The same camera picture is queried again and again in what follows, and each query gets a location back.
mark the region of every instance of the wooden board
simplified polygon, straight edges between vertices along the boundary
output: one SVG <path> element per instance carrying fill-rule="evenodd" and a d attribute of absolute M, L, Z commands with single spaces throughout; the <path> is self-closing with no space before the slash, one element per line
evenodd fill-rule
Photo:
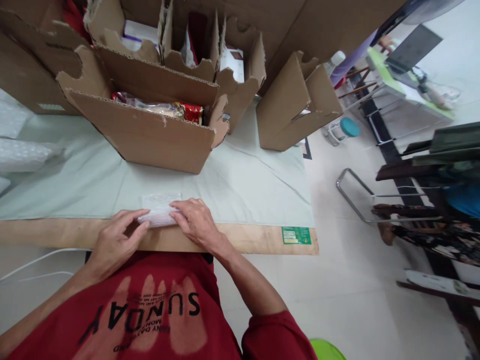
<path fill-rule="evenodd" d="M 0 245 L 41 248 L 81 248 L 95 246 L 100 230 L 109 220 L 52 218 L 0 221 Z M 280 226 L 217 224 L 233 246 L 244 254 L 318 255 L 317 233 L 310 228 L 311 245 L 284 244 Z M 178 226 L 151 229 L 139 250 L 202 252 Z"/>

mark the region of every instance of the hand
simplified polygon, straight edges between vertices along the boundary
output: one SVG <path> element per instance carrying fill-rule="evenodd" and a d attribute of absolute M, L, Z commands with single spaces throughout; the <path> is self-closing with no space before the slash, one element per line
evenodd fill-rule
<path fill-rule="evenodd" d="M 194 244 L 214 256 L 231 247 L 225 234 L 217 229 L 210 209 L 202 199 L 174 201 L 170 206 L 181 211 L 171 211 L 170 216 Z"/>
<path fill-rule="evenodd" d="M 111 218 L 110 223 L 100 231 L 90 259 L 85 264 L 88 273 L 101 282 L 116 272 L 139 247 L 140 241 L 150 227 L 145 221 L 130 236 L 125 234 L 127 228 L 138 217 L 148 214 L 150 210 L 121 210 Z"/>

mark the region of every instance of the table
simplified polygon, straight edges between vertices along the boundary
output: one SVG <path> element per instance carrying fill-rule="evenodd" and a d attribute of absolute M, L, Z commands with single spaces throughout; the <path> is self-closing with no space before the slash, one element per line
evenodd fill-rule
<path fill-rule="evenodd" d="M 64 158 L 12 178 L 18 180 L 15 188 L 0 197 L 0 245 L 89 249 L 111 215 L 140 207 L 140 195 L 180 192 L 185 198 L 204 198 L 220 231 L 242 253 L 317 255 L 302 152 L 260 149 L 254 104 L 246 116 L 212 152 L 200 175 L 125 162 L 80 117 L 34 116 L 20 140 L 61 144 Z M 92 172 L 95 176 L 87 179 Z M 206 187 L 209 181 L 218 191 Z M 251 187 L 254 182 L 258 188 Z M 278 221 L 272 214 L 279 214 Z M 282 226 L 306 227 L 310 243 L 284 242 Z M 139 249 L 201 251 L 177 226 L 151 229 Z"/>
<path fill-rule="evenodd" d="M 406 101 L 406 102 L 418 107 L 419 110 L 425 111 L 425 112 L 437 117 L 440 121 L 451 121 L 451 120 L 455 119 L 455 115 L 451 110 L 443 110 L 443 109 L 438 108 L 432 102 L 426 101 L 425 99 L 423 99 L 416 89 L 411 88 L 411 87 L 401 83 L 400 81 L 397 81 L 396 79 L 394 79 L 392 77 L 392 75 L 390 74 L 390 71 L 389 71 L 387 65 L 385 64 L 385 60 L 387 59 L 387 56 L 385 54 L 377 51 L 373 47 L 369 47 L 365 59 L 366 59 L 366 62 L 368 64 L 368 66 L 371 69 L 372 74 L 375 76 L 375 81 L 377 83 L 377 86 L 368 95 L 362 97 L 358 101 L 356 101 L 353 104 L 351 104 L 350 106 L 348 106 L 345 109 L 345 111 L 347 111 L 349 109 L 352 109 L 353 107 L 357 106 L 358 104 L 363 103 L 365 100 L 368 100 L 368 99 L 372 98 L 379 91 L 384 90 L 387 93 L 392 94 L 393 96 L 395 96 L 397 98 L 395 101 L 393 101 L 392 103 L 390 103 L 387 106 L 390 106 L 397 101 L 403 100 L 403 101 Z M 417 131 L 420 131 L 422 129 L 425 129 L 425 127 L 423 127 L 423 128 L 417 129 L 415 131 L 411 131 L 409 133 L 403 134 L 401 136 L 397 136 L 395 138 L 389 139 L 387 141 L 383 141 L 380 138 L 380 135 L 377 132 L 377 129 L 375 128 L 375 125 L 374 125 L 374 123 L 372 121 L 372 118 L 371 118 L 371 116 L 373 114 L 375 114 L 376 112 L 379 112 L 381 110 L 382 109 L 378 109 L 375 112 L 372 112 L 370 114 L 365 115 L 365 117 L 370 122 L 370 125 L 371 125 L 371 127 L 373 129 L 373 132 L 375 134 L 376 140 L 378 142 L 378 145 L 383 145 L 383 144 L 392 142 L 392 141 L 394 141 L 398 138 L 408 136 L 408 135 L 412 134 L 413 132 L 417 132 Z"/>
<path fill-rule="evenodd" d="M 41 248 L 92 249 L 106 219 L 49 218 L 0 221 L 0 245 Z M 309 228 L 311 244 L 285 244 L 282 227 L 244 224 L 217 224 L 232 245 L 244 254 L 318 255 L 315 228 Z M 139 250 L 198 253 L 178 226 L 150 229 Z"/>

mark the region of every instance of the person's left hand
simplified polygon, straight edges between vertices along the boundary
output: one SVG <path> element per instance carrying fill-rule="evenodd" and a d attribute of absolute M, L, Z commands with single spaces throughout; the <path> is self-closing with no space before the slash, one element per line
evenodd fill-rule
<path fill-rule="evenodd" d="M 150 210 L 136 211 L 121 210 L 115 214 L 110 223 L 100 231 L 95 248 L 85 267 L 95 278 L 101 282 L 116 272 L 139 247 L 140 241 L 150 227 L 150 221 L 145 221 L 138 226 L 130 236 L 125 234 L 127 228 L 138 217 L 148 214 Z"/>

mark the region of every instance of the red t-shirt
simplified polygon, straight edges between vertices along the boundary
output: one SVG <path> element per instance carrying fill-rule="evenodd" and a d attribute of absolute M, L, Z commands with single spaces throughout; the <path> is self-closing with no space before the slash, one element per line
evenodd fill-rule
<path fill-rule="evenodd" d="M 200 254 L 137 252 L 68 299 L 11 359 L 316 359 L 292 315 L 250 319 L 243 355 Z"/>

